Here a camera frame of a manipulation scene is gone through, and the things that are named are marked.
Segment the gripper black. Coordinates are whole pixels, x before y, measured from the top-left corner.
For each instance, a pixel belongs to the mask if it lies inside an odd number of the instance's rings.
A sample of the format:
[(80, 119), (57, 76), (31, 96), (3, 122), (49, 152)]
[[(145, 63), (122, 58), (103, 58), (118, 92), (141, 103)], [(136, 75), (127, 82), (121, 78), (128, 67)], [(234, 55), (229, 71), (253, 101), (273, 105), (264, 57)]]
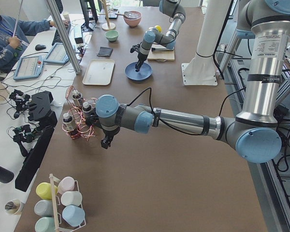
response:
[(103, 133), (105, 134), (105, 137), (101, 140), (101, 146), (103, 148), (110, 147), (114, 136), (120, 131), (119, 126), (115, 126), (114, 129), (107, 130), (107, 127), (102, 124), (102, 120), (98, 117), (96, 108), (93, 108), (93, 112), (90, 113), (89, 116), (85, 119), (85, 123), (87, 126), (96, 126), (102, 129)]
[(148, 54), (150, 51), (150, 43), (139, 43), (133, 45), (130, 49), (130, 53), (137, 52), (138, 53), (138, 61), (135, 64), (135, 71), (139, 72), (143, 63), (147, 60)]

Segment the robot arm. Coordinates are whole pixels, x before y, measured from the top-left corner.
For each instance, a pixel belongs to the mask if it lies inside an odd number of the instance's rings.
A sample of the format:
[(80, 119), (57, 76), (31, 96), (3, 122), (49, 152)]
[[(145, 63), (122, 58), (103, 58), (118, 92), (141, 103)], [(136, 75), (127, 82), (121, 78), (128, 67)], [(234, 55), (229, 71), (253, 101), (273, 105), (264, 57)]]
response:
[(186, 20), (186, 12), (178, 0), (161, 0), (159, 11), (170, 18), (170, 26), (165, 34), (161, 33), (157, 27), (149, 28), (145, 32), (142, 42), (132, 46), (130, 52), (138, 53), (138, 61), (135, 64), (136, 72), (140, 71), (141, 66), (147, 60), (153, 43), (162, 45), (169, 50), (174, 49), (179, 30)]
[(121, 128), (147, 133), (163, 123), (188, 135), (223, 141), (252, 163), (276, 157), (282, 146), (273, 112), (290, 34), (290, 0), (250, 0), (239, 10), (237, 30), (255, 36), (242, 111), (235, 118), (199, 116), (119, 103), (112, 95), (100, 96), (88, 125), (101, 128), (103, 148), (111, 145)]

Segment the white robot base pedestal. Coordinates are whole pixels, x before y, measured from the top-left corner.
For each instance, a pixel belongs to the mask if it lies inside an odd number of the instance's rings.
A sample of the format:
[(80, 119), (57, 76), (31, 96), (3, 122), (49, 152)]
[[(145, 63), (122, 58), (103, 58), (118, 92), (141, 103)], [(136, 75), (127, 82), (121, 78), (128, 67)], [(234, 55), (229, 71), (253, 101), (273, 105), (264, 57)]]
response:
[(182, 77), (186, 86), (216, 86), (214, 63), (219, 36), (228, 19), (232, 0), (210, 0), (203, 20), (196, 55), (190, 63), (183, 63)]

